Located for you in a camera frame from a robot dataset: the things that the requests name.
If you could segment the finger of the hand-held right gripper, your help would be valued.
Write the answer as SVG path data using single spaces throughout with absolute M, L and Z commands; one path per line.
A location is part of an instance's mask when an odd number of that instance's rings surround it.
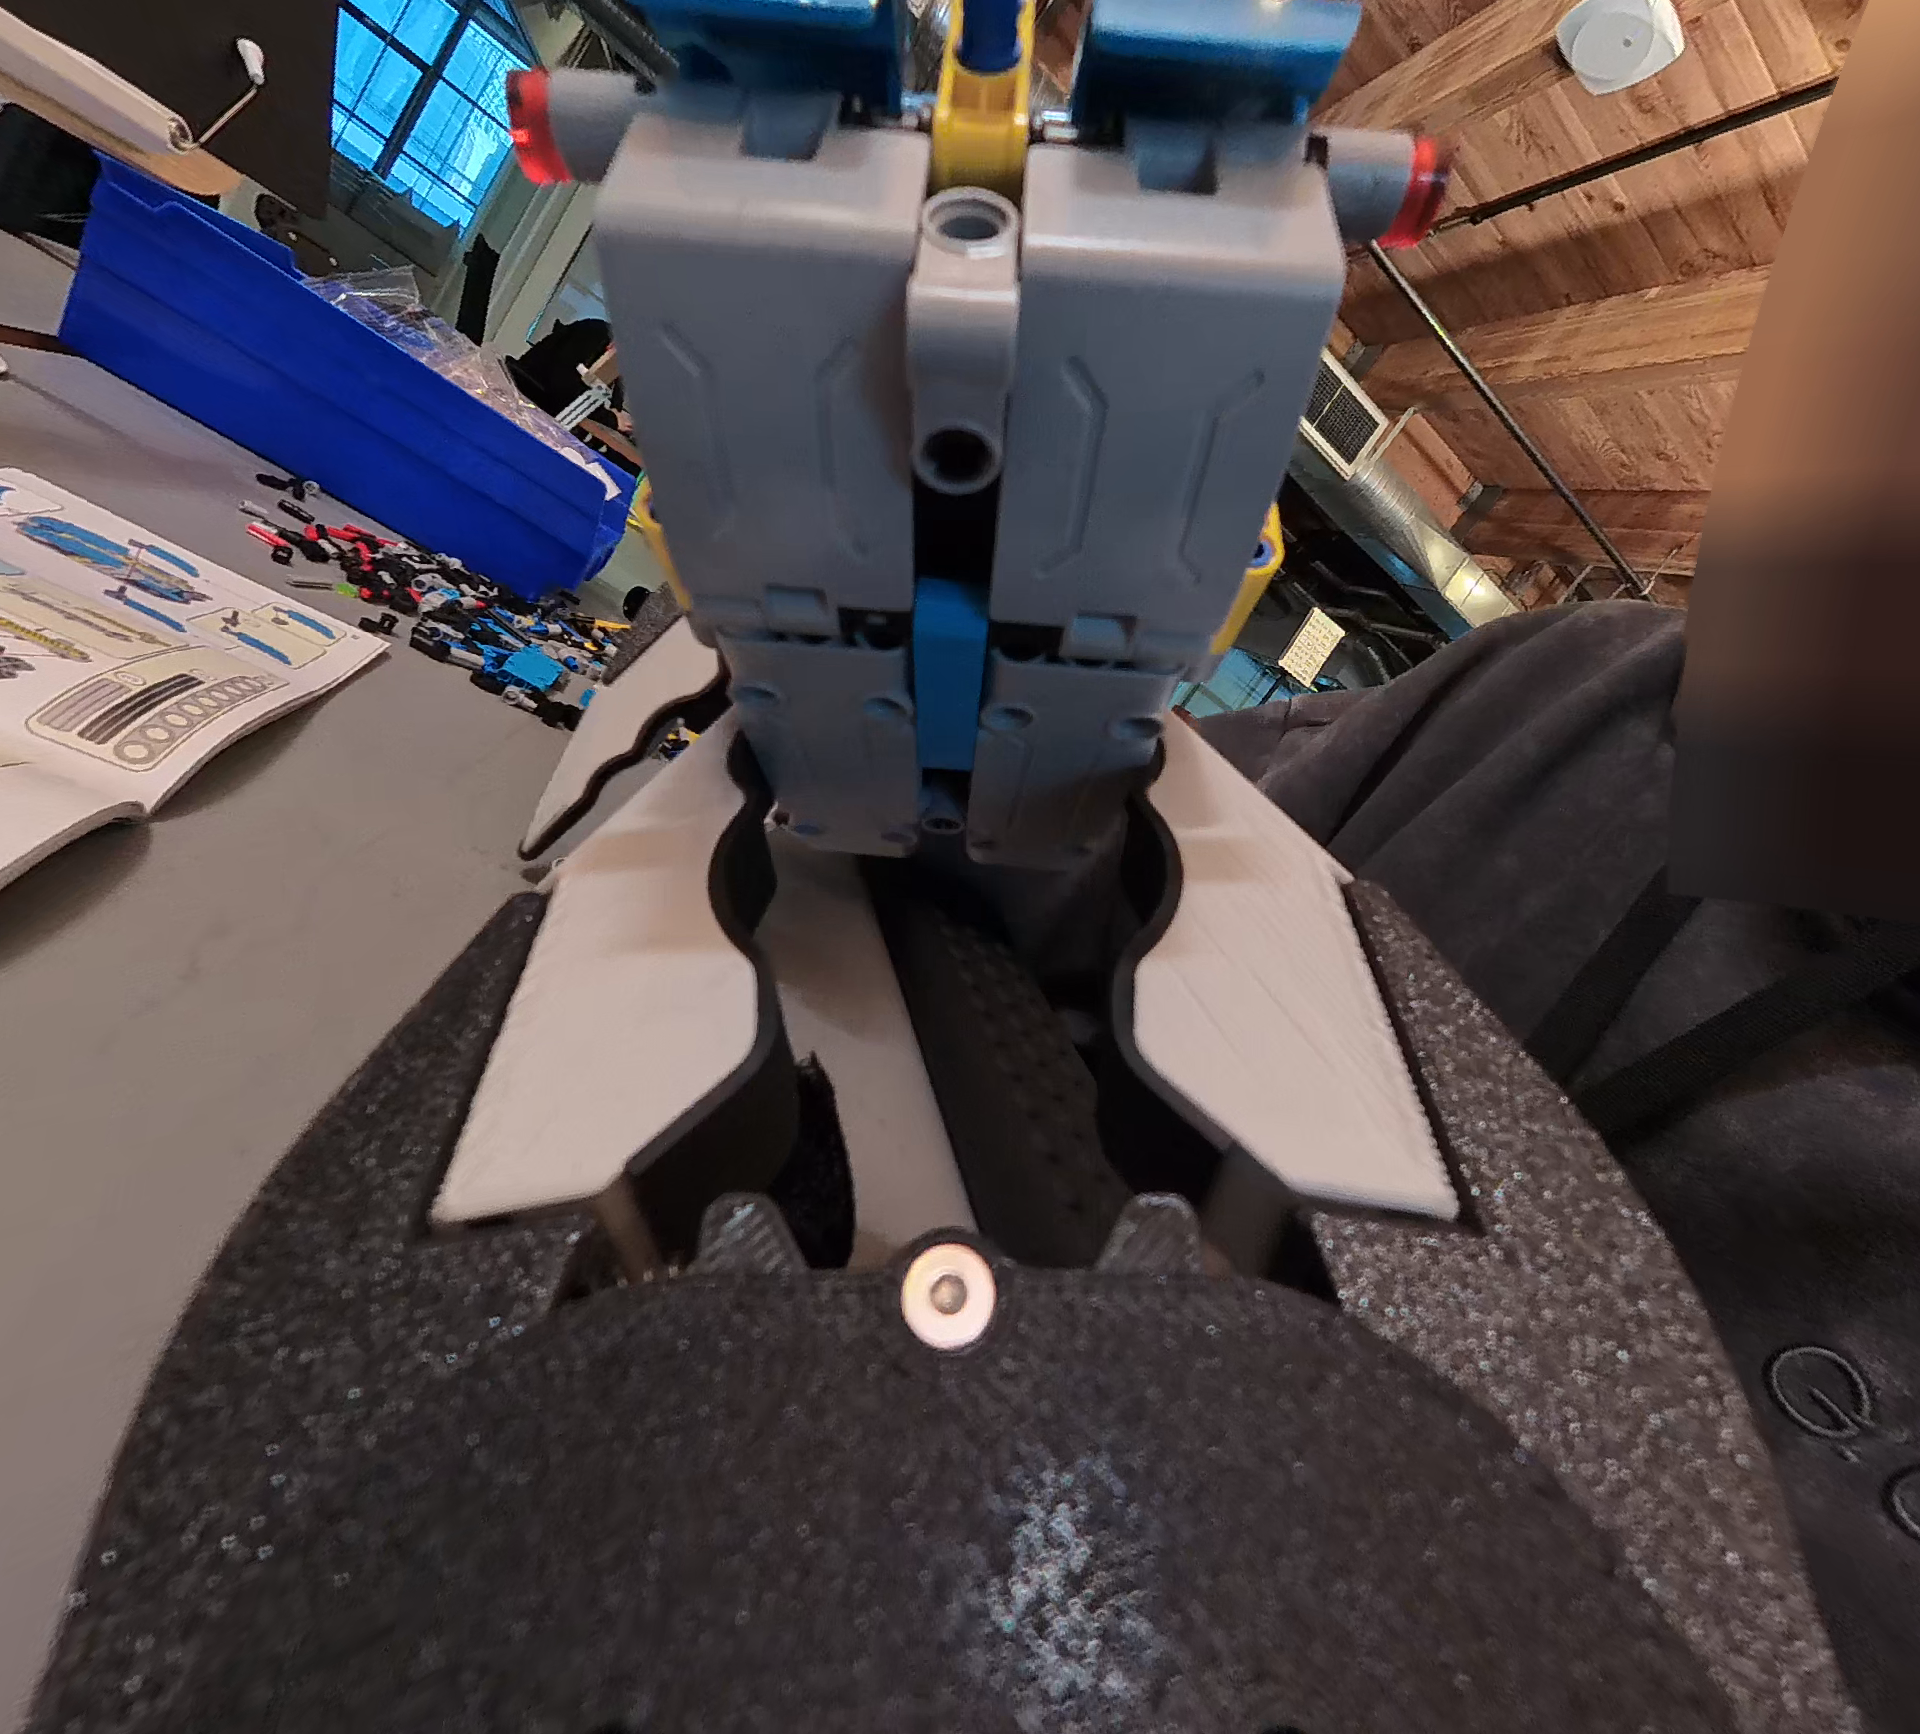
M 541 814 L 593 814 L 606 789 L 647 763 L 661 738 L 729 704 L 723 660 L 643 660 L 602 685 L 541 794 Z
M 718 721 L 670 760 L 613 777 L 584 819 L 551 845 L 517 850 L 523 869 L 551 869 L 596 850 L 622 869 L 744 869 L 748 783 L 737 771 L 740 728 Z

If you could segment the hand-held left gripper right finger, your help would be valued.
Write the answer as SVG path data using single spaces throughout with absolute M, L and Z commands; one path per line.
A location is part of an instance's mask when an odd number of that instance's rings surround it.
M 1117 1041 L 1221 1150 L 1205 1243 L 1264 1275 L 1305 1214 L 1456 1225 L 1351 875 L 1195 732 L 1164 734 L 1139 824 L 1162 876 L 1117 968 Z

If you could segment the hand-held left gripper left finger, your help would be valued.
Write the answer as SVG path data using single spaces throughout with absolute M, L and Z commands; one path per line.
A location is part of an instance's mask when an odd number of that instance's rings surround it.
M 628 1278 L 665 1269 L 634 1174 L 771 1061 L 756 925 L 773 899 L 765 785 L 703 736 L 575 849 L 451 1149 L 431 1226 L 588 1210 Z

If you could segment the blue grey toy robot model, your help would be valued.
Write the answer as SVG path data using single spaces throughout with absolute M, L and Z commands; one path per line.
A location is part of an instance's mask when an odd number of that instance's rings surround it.
M 595 184 L 643 475 L 778 826 L 1084 858 L 1261 599 L 1346 252 L 1425 239 L 1406 130 L 1313 128 L 1355 0 L 1089 0 L 1067 123 L 1034 0 L 630 0 L 675 69 L 507 81 Z

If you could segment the grey desk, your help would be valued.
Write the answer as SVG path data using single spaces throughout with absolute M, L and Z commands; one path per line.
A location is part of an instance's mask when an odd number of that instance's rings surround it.
M 28 353 L 5 469 L 233 564 L 237 456 L 162 412 Z M 5 1731 L 217 1245 L 508 894 L 558 738 L 432 678 L 362 675 L 5 887 Z

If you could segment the white desk lamp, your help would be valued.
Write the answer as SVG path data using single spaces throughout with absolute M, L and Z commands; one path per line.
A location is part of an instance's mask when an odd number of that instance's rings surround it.
M 2 10 L 5 96 L 19 107 L 61 108 L 141 157 L 174 159 L 200 152 L 233 125 L 268 85 L 268 57 L 260 43 L 238 36 L 235 52 L 248 78 L 246 91 L 205 133 L 197 134 L 172 108 L 135 86 L 83 50 Z

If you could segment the pile of small brick parts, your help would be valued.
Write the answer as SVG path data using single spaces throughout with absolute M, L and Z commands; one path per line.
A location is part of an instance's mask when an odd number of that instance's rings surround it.
M 459 669 L 482 694 L 560 732 L 579 730 L 596 692 L 684 615 L 665 586 L 634 588 L 616 619 L 564 591 L 517 594 L 453 554 L 323 518 L 321 490 L 302 477 L 262 471 L 255 485 L 268 501 L 242 501 L 242 515 L 279 566 L 321 570 L 316 586 L 352 599 L 362 630 Z

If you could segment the clear plastic bags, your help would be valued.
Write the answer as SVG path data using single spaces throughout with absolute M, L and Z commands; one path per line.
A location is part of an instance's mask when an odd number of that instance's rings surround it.
M 425 306 L 413 266 L 374 266 L 328 277 L 305 277 L 302 285 L 328 306 L 374 331 L 451 387 L 489 407 L 510 424 L 558 450 L 577 469 L 595 469 L 587 443 L 528 402 L 500 355 L 476 346 L 466 335 Z

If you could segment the open instruction booklet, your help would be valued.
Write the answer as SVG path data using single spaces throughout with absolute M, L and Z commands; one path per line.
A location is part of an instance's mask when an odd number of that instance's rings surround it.
M 160 810 L 389 645 L 2 471 L 2 883 Z

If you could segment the blue storage bin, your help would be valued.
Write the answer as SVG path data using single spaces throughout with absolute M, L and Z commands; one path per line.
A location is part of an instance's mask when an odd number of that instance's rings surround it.
M 521 596 L 581 588 L 627 534 L 628 473 L 541 443 L 324 303 L 284 246 L 116 159 L 100 161 L 61 340 Z

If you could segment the white vent grille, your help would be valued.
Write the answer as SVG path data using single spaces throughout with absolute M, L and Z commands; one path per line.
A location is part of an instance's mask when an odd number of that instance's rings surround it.
M 1323 350 L 1300 420 L 1305 445 L 1343 480 L 1355 479 L 1380 450 L 1389 416 L 1339 356 Z

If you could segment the paned window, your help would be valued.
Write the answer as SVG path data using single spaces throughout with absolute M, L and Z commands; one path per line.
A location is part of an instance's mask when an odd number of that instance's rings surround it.
M 468 235 L 510 159 L 508 74 L 532 60 L 513 0 L 339 0 L 340 172 Z

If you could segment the white ceiling device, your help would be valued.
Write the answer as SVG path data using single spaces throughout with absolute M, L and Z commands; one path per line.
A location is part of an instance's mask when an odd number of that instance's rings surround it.
M 1590 96 L 1632 91 L 1686 50 L 1673 0 L 1579 0 L 1554 29 L 1556 57 Z

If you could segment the silver air duct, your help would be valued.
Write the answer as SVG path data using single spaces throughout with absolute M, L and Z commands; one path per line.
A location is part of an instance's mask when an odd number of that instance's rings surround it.
M 1392 430 L 1380 428 L 1356 459 L 1346 459 L 1302 420 L 1290 479 L 1449 641 L 1520 615 L 1507 588 L 1441 529 L 1426 501 L 1390 464 L 1385 453 L 1390 439 Z

